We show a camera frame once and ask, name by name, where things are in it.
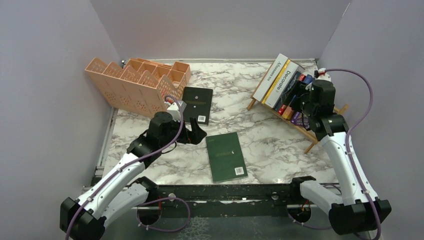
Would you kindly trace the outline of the Little Women book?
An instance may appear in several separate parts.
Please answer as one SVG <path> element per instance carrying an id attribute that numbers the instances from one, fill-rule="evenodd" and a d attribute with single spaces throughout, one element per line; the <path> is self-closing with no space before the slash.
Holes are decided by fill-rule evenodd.
<path id="1" fill-rule="evenodd" d="M 282 94 L 279 96 L 275 106 L 273 107 L 273 110 L 275 112 L 278 112 L 281 106 L 283 105 L 284 100 L 287 98 L 287 94 L 290 91 L 290 89 L 293 87 L 295 82 L 299 79 L 300 75 L 302 74 L 301 71 L 296 71 L 293 77 L 290 79 L 288 85 L 283 90 Z"/>

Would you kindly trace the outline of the red comic paperback book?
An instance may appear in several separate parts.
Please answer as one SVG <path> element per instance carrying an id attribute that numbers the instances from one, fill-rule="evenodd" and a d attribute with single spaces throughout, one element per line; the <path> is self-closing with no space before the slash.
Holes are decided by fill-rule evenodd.
<path id="1" fill-rule="evenodd" d="M 297 97 L 298 93 L 301 92 L 302 86 L 305 85 L 305 83 L 302 82 L 302 80 L 300 80 L 301 75 L 298 78 L 298 80 L 295 82 L 295 84 L 292 86 L 290 91 L 288 92 L 286 99 L 283 101 L 281 108 L 278 110 L 278 114 L 280 116 L 283 115 L 283 113 L 284 113 L 284 111 L 286 110 L 287 107 L 291 106 L 291 104 L 294 102 L 295 98 Z"/>

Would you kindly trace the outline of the white Afternoon Tea book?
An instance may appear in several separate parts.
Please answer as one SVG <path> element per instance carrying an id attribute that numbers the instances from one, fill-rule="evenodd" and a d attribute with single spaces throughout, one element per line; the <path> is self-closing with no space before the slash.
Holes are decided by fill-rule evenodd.
<path id="1" fill-rule="evenodd" d="M 251 96 L 252 99 L 258 102 L 261 102 L 263 100 L 264 96 L 267 94 L 269 88 L 273 84 L 276 75 L 280 73 L 288 59 L 289 58 L 287 56 L 281 53 L 277 56 L 277 58 L 271 64 L 268 71 L 260 81 L 259 85 L 256 87 L 254 93 Z"/>

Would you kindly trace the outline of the blue Jane Eyre book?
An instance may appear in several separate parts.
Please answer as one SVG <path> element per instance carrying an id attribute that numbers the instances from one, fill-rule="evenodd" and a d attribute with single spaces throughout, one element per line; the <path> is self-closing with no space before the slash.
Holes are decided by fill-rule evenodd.
<path id="1" fill-rule="evenodd" d="M 313 78 L 313 76 L 312 75 L 310 75 L 310 74 L 308 74 L 308 75 L 306 75 L 306 76 L 304 76 L 303 74 L 301 75 L 301 78 L 300 78 L 300 80 L 302 80 L 302 82 L 303 83 L 305 83 L 305 84 L 309 84 L 309 83 L 311 83 L 312 82 L 312 80 L 313 80 L 314 78 Z M 284 119 L 286 119 L 286 120 L 291 120 L 292 119 L 292 117 L 293 117 L 293 115 L 294 115 L 294 113 L 295 113 L 295 111 L 292 109 L 292 107 L 291 106 L 289 106 L 289 107 L 287 107 L 286 108 L 286 110 L 284 111 L 284 113 L 283 113 L 283 118 Z"/>

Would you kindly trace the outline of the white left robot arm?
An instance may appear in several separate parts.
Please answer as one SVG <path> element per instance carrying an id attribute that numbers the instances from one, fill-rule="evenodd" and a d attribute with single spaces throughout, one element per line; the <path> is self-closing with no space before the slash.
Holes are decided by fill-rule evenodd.
<path id="1" fill-rule="evenodd" d="M 194 117 L 188 130 L 183 120 L 157 112 L 148 129 L 133 140 L 115 167 L 88 191 L 60 205 L 59 227 L 67 240 L 99 240 L 106 228 L 137 205 L 152 205 L 158 186 L 147 177 L 134 178 L 146 170 L 163 150 L 174 143 L 198 145 L 207 133 Z"/>

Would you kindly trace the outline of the dark green thin book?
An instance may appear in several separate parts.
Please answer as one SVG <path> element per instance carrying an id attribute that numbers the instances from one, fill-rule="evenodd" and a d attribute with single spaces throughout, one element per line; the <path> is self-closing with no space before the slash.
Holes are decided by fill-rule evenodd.
<path id="1" fill-rule="evenodd" d="M 248 176 L 239 136 L 236 132 L 207 136 L 205 142 L 214 183 Z"/>

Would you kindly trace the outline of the black hardcover book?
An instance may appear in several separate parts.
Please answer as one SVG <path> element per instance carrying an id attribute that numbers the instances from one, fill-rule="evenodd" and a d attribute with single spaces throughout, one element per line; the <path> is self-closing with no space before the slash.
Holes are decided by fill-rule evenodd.
<path id="1" fill-rule="evenodd" d="M 184 121 L 190 122 L 195 118 L 199 125 L 208 125 L 212 106 L 213 90 L 186 86 L 183 90 L 182 101 L 186 104 L 183 112 Z"/>

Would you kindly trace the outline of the brown Decorate Furniture book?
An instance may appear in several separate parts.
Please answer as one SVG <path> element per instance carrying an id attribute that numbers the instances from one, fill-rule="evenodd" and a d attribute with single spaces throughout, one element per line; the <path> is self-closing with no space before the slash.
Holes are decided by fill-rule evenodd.
<path id="1" fill-rule="evenodd" d="M 297 62 L 290 61 L 286 67 L 283 68 L 282 72 L 278 74 L 262 103 L 270 108 L 274 108 L 280 101 L 283 93 L 293 85 L 304 70 L 305 69 Z"/>

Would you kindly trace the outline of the purple comic paperback book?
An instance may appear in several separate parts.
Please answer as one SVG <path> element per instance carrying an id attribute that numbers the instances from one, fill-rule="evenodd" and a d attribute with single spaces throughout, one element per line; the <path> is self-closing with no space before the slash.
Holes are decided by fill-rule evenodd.
<path id="1" fill-rule="evenodd" d="M 290 120 L 290 123 L 295 126 L 304 128 L 306 131 L 310 130 L 309 119 L 301 112 L 295 112 Z"/>

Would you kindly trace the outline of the yellow Little Prince book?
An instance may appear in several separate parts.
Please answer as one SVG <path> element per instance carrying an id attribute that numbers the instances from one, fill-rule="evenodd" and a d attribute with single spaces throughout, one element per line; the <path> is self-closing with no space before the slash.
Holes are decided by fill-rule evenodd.
<path id="1" fill-rule="evenodd" d="M 294 63 L 288 59 L 286 63 L 284 64 L 282 70 L 277 75 L 274 83 L 272 84 L 271 88 L 265 95 L 264 99 L 262 100 L 263 105 L 267 105 L 270 108 L 273 108 L 277 101 L 279 96 L 281 95 L 282 91 L 284 90 L 287 82 L 287 78 L 291 76 L 292 73 L 292 66 Z"/>

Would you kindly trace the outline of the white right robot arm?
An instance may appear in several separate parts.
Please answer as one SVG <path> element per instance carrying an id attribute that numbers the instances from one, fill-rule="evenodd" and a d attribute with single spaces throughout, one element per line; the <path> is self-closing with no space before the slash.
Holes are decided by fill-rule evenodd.
<path id="1" fill-rule="evenodd" d="M 297 81 L 288 93 L 289 106 L 307 117 L 310 130 L 327 152 L 338 179 L 337 195 L 314 177 L 295 177 L 288 190 L 289 199 L 300 204 L 313 202 L 328 216 L 331 228 L 339 235 L 376 231 L 392 208 L 371 187 L 351 142 L 351 129 L 334 108 L 336 89 L 332 82 L 314 80 L 311 84 Z"/>

